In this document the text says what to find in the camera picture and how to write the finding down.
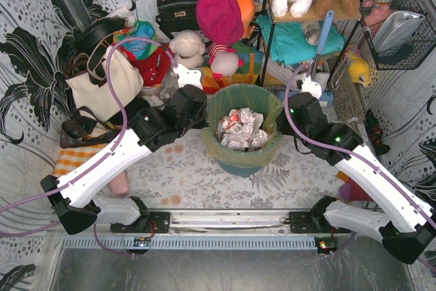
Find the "yellow-green trash bag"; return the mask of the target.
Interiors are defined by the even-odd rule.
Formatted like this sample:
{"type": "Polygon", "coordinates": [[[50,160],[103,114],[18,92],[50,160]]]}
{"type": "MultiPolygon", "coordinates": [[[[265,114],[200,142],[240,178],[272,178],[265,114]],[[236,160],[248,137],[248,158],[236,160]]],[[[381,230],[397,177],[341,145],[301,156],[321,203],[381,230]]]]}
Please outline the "yellow-green trash bag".
{"type": "Polygon", "coordinates": [[[255,85],[230,85],[208,101],[208,127],[202,130],[207,153],[218,162],[239,168],[268,165],[282,139],[276,119],[282,102],[255,85]]]}

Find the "teal plastic trash bin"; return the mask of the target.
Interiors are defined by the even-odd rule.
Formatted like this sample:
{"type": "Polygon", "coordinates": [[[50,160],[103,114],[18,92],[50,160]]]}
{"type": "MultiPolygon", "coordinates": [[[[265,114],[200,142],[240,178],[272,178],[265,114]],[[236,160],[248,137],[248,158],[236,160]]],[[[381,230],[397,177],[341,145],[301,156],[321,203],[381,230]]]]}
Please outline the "teal plastic trash bin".
{"type": "Polygon", "coordinates": [[[241,166],[235,166],[235,165],[231,165],[231,164],[227,164],[221,161],[217,162],[224,171],[228,172],[229,174],[238,176],[238,177],[242,177],[242,178],[247,178],[257,172],[259,172],[261,169],[263,169],[262,166],[257,166],[257,167],[241,167],[241,166]]]}

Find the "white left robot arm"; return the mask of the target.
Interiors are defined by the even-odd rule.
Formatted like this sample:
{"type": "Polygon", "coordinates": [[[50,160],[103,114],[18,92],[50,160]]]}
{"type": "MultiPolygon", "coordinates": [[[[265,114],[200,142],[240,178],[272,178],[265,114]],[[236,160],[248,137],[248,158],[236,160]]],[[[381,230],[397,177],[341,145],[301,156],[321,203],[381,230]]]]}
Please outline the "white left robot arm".
{"type": "Polygon", "coordinates": [[[98,192],[139,159],[204,123],[206,106],[205,92],[185,85],[163,106],[140,110],[124,132],[83,165],[61,177],[43,178],[41,186],[66,233],[78,234],[94,224],[110,224],[114,233],[151,232],[155,223],[141,199],[106,198],[98,192]]]}

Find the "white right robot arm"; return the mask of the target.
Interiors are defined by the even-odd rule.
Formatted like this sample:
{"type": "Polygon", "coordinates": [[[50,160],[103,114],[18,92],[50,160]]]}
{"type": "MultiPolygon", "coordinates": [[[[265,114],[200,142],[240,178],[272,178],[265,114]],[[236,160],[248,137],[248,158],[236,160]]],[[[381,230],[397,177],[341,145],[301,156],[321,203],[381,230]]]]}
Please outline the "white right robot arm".
{"type": "Polygon", "coordinates": [[[346,229],[370,237],[404,264],[420,257],[435,238],[435,209],[386,170],[353,129],[328,122],[318,99],[307,92],[284,96],[277,125],[345,173],[381,208],[370,212],[324,196],[310,210],[317,229],[346,229]]]}

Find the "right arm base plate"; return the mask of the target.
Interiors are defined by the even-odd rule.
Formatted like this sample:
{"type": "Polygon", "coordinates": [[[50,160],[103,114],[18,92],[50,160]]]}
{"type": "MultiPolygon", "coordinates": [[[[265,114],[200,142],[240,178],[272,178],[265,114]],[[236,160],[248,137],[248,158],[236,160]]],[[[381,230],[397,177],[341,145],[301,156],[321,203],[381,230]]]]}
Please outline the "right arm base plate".
{"type": "Polygon", "coordinates": [[[310,214],[309,211],[291,211],[284,224],[290,226],[290,230],[295,234],[321,234],[321,233],[350,233],[351,230],[345,228],[334,228],[323,215],[310,214]]]}

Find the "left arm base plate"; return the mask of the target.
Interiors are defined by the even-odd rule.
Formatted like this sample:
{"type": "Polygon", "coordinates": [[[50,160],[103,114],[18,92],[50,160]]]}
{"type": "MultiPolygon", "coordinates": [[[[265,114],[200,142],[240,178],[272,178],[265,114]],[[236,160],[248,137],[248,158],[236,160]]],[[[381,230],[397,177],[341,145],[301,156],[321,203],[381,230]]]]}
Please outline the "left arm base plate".
{"type": "Polygon", "coordinates": [[[130,225],[111,224],[112,233],[128,234],[166,234],[170,227],[169,212],[151,212],[148,215],[141,215],[130,225]]]}

